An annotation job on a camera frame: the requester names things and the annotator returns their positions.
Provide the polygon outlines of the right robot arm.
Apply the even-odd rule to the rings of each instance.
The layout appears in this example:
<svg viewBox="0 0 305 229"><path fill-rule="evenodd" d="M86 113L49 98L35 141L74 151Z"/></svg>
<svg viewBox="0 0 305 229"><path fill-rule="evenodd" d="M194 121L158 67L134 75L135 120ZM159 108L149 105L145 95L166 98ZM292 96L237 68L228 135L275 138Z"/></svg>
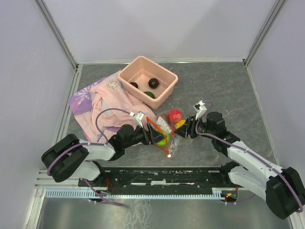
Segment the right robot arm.
<svg viewBox="0 0 305 229"><path fill-rule="evenodd" d="M305 187L299 173L292 167L283 168L251 150L240 138L227 130L219 112L209 112L206 121L195 116L175 125L182 137L211 139L216 151L233 160L219 174L219 182L229 187L242 186L263 199L280 219L301 213L305 206Z"/></svg>

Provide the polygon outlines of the clear zip top bag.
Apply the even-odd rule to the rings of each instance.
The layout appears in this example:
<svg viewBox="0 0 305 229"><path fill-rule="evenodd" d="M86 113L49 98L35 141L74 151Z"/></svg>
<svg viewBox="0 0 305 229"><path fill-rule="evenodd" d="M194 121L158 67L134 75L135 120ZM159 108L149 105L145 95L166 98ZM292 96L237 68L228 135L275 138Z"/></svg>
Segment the clear zip top bag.
<svg viewBox="0 0 305 229"><path fill-rule="evenodd" d="M178 109L182 112L184 120L187 119L187 115L185 114L184 110L179 107L173 107L171 109ZM175 133L175 124L169 121L168 119L168 112L171 110L165 110L160 112L155 119L147 119L147 123L151 124L155 130L159 131L160 133L168 133L170 135L170 142L167 143L166 146L158 146L155 144L158 149L164 151L169 159L172 159L175 155L175 153L178 151L181 146L188 146L190 145L193 141L190 138L183 138L180 137Z"/></svg>

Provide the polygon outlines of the yellow fake pear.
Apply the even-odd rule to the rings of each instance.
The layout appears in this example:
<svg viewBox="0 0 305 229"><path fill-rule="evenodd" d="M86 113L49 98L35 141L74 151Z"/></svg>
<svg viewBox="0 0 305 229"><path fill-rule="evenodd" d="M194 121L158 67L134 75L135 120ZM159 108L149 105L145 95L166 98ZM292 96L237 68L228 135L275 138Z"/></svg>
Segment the yellow fake pear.
<svg viewBox="0 0 305 229"><path fill-rule="evenodd" d="M185 122L186 122L186 120L184 120L184 119L181 119L180 121L178 121L175 124L175 129L178 129L178 128L182 127L185 124Z"/></svg>

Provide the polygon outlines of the dark brown fake fruit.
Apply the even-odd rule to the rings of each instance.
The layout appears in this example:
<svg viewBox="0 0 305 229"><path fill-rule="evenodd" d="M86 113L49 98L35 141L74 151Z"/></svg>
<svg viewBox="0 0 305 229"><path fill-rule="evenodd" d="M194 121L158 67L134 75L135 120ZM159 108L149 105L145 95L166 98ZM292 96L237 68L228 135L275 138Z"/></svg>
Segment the dark brown fake fruit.
<svg viewBox="0 0 305 229"><path fill-rule="evenodd" d="M136 83L136 82L130 82L130 84L132 85L132 86L134 86L135 88L139 88L139 86L138 86L138 84Z"/></svg>

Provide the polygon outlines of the green fake apple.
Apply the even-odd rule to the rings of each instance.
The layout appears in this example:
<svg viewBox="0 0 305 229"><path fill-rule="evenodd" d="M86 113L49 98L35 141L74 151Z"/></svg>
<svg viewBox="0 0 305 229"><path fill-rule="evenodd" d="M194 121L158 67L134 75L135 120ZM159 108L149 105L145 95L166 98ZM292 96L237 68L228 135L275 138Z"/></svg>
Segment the green fake apple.
<svg viewBox="0 0 305 229"><path fill-rule="evenodd" d="M170 135L169 135L168 133L165 133L165 137L166 137L166 139L163 139L163 140L157 142L156 144L157 144L158 146L166 146L167 143L170 142Z"/></svg>

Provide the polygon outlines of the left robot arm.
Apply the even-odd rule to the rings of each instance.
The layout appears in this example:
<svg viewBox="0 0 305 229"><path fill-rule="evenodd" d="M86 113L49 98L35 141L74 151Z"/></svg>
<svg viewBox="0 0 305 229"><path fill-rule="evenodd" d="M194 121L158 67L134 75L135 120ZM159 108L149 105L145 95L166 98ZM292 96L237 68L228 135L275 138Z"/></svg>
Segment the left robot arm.
<svg viewBox="0 0 305 229"><path fill-rule="evenodd" d="M164 131L123 125L108 143L80 140L75 134L69 134L41 156L47 168L47 175L60 183L69 178L84 178L95 186L105 182L105 174L94 162L97 160L114 161L125 154L125 149L138 145L155 145L166 137Z"/></svg>

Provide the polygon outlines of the dark green fake vegetable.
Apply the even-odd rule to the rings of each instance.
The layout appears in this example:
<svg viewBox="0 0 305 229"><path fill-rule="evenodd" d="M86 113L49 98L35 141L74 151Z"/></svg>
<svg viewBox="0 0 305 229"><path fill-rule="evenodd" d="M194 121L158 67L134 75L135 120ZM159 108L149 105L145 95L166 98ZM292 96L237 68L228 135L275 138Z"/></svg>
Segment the dark green fake vegetable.
<svg viewBox="0 0 305 229"><path fill-rule="evenodd" d="M150 92L150 91L145 91L144 93L145 93L147 96L149 96L150 98L155 99L155 95L154 95L152 92Z"/></svg>

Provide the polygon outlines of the red fake tomato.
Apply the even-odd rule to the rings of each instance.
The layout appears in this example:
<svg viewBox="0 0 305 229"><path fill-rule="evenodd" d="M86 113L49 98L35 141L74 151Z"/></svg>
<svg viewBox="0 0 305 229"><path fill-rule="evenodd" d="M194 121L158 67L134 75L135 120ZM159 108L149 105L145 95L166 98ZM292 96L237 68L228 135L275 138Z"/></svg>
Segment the red fake tomato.
<svg viewBox="0 0 305 229"><path fill-rule="evenodd" d="M171 109L168 112L168 119L172 123L177 123L183 118L183 114L180 110L178 109Z"/></svg>

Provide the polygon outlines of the dark purple fake eggplant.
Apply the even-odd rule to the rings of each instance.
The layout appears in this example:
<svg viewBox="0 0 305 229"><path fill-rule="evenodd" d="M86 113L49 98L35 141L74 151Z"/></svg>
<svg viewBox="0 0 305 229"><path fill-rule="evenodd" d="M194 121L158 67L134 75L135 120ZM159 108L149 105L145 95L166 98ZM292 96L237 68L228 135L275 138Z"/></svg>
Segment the dark purple fake eggplant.
<svg viewBox="0 0 305 229"><path fill-rule="evenodd" d="M149 81L148 81L148 86L151 88L151 89L156 89L158 88L160 85L159 83L159 80L156 79L156 78L151 78Z"/></svg>

